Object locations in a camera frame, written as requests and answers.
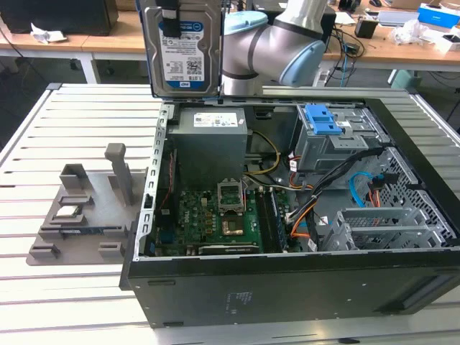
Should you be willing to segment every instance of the power supply label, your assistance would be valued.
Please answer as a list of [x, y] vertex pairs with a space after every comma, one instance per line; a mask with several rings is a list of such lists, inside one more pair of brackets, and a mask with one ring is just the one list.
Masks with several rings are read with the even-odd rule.
[[194, 127], [238, 127], [236, 113], [196, 113]]
[[201, 88], [204, 84], [204, 54], [198, 49], [204, 26], [200, 22], [181, 21], [180, 38], [166, 37], [159, 23], [163, 73], [173, 88]]

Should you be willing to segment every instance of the white box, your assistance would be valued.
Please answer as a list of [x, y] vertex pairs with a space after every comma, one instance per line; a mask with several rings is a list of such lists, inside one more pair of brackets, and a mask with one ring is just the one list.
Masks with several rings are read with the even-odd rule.
[[436, 40], [435, 48], [444, 53], [460, 51], [460, 37], [454, 34], [445, 34]]

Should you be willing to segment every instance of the blue box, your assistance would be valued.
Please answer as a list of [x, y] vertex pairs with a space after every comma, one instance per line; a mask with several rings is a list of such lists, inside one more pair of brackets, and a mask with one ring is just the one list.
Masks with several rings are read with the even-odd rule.
[[453, 9], [437, 9], [429, 7], [427, 4], [421, 4], [418, 8], [418, 21], [427, 24], [438, 25], [439, 27], [448, 27], [449, 29], [459, 23], [460, 16], [458, 11]]

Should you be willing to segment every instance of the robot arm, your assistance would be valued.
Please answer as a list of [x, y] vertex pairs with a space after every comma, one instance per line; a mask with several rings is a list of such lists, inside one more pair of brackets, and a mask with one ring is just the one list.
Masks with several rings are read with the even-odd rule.
[[258, 11], [228, 15], [224, 23], [224, 94], [253, 96], [259, 76], [285, 86], [308, 82], [321, 62], [321, 17], [326, 0], [289, 0], [272, 26]]

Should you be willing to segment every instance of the hard drive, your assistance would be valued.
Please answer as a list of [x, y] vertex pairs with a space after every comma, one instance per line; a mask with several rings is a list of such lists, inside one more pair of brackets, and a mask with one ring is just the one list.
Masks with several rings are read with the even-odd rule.
[[138, 0], [137, 8], [144, 30], [152, 94], [163, 98], [217, 96], [221, 2]]

